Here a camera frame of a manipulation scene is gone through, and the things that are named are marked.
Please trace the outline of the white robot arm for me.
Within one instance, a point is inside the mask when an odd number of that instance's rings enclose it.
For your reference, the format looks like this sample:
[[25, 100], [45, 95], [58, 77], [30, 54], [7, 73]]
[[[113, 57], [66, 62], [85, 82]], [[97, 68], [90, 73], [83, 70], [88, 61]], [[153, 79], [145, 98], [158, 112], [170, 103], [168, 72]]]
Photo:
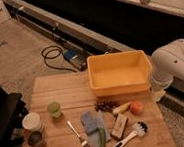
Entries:
[[184, 93], [184, 39], [176, 39], [154, 50], [150, 61], [153, 69], [149, 78], [156, 101], [171, 86]]

